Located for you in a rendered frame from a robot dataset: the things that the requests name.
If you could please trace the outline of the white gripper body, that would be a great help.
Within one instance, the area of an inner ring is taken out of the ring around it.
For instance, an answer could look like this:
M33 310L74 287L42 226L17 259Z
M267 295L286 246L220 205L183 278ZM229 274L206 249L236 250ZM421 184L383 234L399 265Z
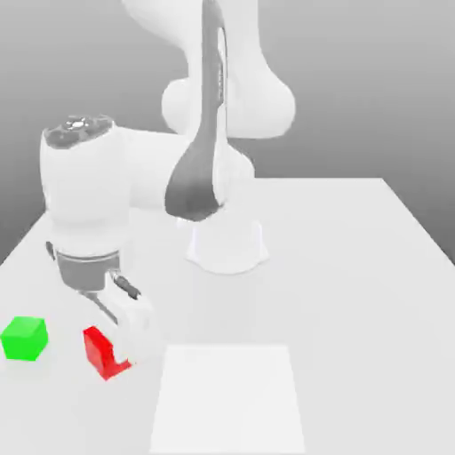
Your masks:
M153 309L129 280L106 280L101 291L80 291L107 320L104 326L113 342L132 340L148 330Z

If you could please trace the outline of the small red cube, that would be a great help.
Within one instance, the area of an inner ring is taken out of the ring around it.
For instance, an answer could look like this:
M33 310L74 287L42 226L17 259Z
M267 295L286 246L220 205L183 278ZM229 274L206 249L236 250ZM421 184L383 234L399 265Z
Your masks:
M86 328L83 336L87 359L104 380L132 367L128 360L118 362L115 359L113 344L96 326Z

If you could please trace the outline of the small green cube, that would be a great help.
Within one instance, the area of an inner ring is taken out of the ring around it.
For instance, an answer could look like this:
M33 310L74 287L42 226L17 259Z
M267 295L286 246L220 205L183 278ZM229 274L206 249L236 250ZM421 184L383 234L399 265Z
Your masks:
M34 362L48 344L45 320L32 316L15 316L0 334L8 360Z

